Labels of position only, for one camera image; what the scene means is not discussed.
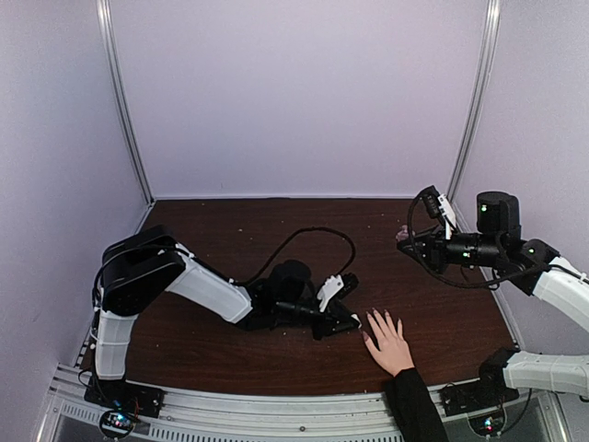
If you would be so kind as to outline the purple nail polish bottle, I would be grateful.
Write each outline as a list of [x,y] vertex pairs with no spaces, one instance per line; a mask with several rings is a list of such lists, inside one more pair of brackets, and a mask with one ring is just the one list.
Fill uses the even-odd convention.
[[396,242],[401,242],[408,239],[410,236],[409,227],[403,225],[396,234]]

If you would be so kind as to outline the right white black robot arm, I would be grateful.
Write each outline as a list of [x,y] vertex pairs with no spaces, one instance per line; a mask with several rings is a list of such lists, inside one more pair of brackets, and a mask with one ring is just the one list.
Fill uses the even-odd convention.
[[[407,238],[398,250],[439,282],[461,289],[497,287],[509,282],[540,299],[583,329],[588,327],[588,276],[546,242],[521,237],[518,199],[506,192],[477,196],[477,229],[459,230],[447,198],[434,186],[411,201]],[[479,367],[472,399],[493,405],[507,390],[532,389],[588,398],[585,355],[540,355],[500,349]]]

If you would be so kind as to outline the black sleeved forearm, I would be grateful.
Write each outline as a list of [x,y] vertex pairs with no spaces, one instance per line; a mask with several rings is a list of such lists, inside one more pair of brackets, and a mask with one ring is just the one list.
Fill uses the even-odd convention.
[[384,384],[387,407],[405,441],[448,442],[440,414],[416,368],[401,370]]

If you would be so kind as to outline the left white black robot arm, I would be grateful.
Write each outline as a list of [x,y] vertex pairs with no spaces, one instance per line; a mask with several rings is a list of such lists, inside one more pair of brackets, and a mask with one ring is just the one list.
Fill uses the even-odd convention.
[[132,388],[122,380],[133,325],[165,292],[207,308],[241,330],[307,325],[321,340],[360,328],[358,315],[342,303],[357,286],[357,277],[346,269],[315,286],[310,268],[297,260],[266,261],[250,279],[238,282],[197,258],[167,227],[151,227],[102,255],[92,288],[96,392],[113,409],[132,401]]

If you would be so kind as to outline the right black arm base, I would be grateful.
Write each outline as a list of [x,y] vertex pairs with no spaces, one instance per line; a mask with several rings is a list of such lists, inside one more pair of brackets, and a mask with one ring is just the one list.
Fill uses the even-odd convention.
[[518,399],[518,390],[506,386],[502,373],[516,353],[516,349],[500,348],[479,366],[478,380],[444,386],[440,397],[445,415],[471,413]]

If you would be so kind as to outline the person's bare hand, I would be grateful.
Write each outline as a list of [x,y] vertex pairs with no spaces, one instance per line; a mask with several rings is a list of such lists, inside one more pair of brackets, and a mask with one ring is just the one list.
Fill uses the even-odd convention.
[[362,331],[362,336],[375,362],[392,377],[414,368],[410,347],[404,338],[402,319],[393,320],[387,310],[381,313],[375,308],[366,312],[366,318],[374,339],[366,331]]

